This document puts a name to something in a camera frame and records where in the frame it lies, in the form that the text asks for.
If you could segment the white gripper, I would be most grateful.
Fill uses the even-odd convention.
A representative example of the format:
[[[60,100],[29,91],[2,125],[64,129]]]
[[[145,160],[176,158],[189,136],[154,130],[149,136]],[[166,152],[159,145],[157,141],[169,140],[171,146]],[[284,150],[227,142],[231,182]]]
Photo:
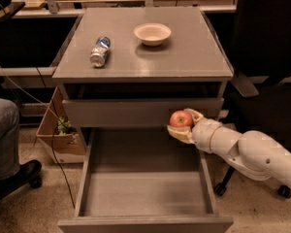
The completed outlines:
[[[198,150],[211,153],[210,141],[214,132],[222,126],[222,123],[213,119],[204,118],[204,115],[190,108],[185,109],[196,124],[191,131],[189,126],[173,127],[168,125],[169,134],[175,139],[185,143],[193,144]]]

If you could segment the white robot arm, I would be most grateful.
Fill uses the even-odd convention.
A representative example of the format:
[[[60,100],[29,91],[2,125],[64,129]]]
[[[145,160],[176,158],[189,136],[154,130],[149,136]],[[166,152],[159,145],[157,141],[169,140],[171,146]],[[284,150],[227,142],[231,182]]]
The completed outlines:
[[[220,156],[252,180],[275,178],[291,189],[291,152],[260,131],[240,133],[192,109],[173,112],[167,129],[172,137]]]

